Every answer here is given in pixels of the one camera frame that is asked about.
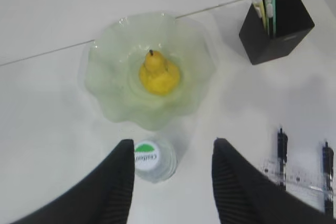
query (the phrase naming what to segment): marker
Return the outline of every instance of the marker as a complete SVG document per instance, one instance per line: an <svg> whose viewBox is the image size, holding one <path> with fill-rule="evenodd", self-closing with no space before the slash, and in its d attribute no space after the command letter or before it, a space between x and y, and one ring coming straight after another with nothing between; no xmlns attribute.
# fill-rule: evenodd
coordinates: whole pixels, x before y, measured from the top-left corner
<svg viewBox="0 0 336 224"><path fill-rule="evenodd" d="M334 217L334 203L333 203L333 190L332 179L334 177L333 159L334 151L328 146L326 142L325 147L322 148L323 157L323 175L325 182L325 190L328 192L324 194L324 212L326 215Z"/></svg>
<svg viewBox="0 0 336 224"><path fill-rule="evenodd" d="M280 128L278 132L279 186L283 190L286 190L287 143L288 136Z"/></svg>
<svg viewBox="0 0 336 224"><path fill-rule="evenodd" d="M276 4L275 0L265 0L266 5L266 26L268 27L268 35L270 38L274 38L276 36Z"/></svg>
<svg viewBox="0 0 336 224"><path fill-rule="evenodd" d="M259 18L261 18L264 29L266 30L266 15L263 0L252 0L252 4Z"/></svg>

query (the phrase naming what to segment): transparent ruler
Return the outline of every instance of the transparent ruler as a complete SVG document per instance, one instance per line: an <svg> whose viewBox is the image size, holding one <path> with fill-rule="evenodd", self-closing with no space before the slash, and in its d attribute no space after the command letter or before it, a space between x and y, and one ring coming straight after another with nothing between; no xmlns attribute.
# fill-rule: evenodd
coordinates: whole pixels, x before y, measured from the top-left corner
<svg viewBox="0 0 336 224"><path fill-rule="evenodd" d="M265 160L262 166L262 173L275 184L279 184L283 180L286 184L287 192L311 207L324 212L324 196L330 194L330 192L325 190L322 174L311 174L302 168L293 167L287 163L286 176L281 179L279 176L279 161L277 159Z"/></svg>

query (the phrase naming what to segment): pear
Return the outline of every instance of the pear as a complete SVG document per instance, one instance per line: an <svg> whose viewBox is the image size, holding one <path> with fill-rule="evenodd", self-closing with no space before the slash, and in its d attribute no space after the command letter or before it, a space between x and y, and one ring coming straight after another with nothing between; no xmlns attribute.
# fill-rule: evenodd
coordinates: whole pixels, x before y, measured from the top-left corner
<svg viewBox="0 0 336 224"><path fill-rule="evenodd" d="M139 78L145 89L158 95L171 93L180 82L180 70L159 51L149 50L139 70Z"/></svg>

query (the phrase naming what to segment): black pen holder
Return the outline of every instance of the black pen holder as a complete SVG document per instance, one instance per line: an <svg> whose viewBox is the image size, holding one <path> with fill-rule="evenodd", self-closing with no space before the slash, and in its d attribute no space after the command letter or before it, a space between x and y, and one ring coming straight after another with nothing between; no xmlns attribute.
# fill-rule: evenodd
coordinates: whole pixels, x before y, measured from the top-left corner
<svg viewBox="0 0 336 224"><path fill-rule="evenodd" d="M301 0L276 0L276 36L270 38L253 5L239 37L253 65L289 55L315 26Z"/></svg>

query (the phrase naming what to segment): green glass bowl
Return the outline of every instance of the green glass bowl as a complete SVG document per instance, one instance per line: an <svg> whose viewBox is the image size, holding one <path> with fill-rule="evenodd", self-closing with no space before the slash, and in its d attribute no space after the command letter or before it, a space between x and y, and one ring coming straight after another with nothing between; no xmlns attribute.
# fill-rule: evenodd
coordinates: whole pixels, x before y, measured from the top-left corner
<svg viewBox="0 0 336 224"><path fill-rule="evenodd" d="M181 82L166 96L148 93L140 82L140 65L150 49L180 68ZM197 110L213 71L195 25L166 13L147 13L122 18L94 41L85 85L110 121L132 121L155 131L175 116Z"/></svg>

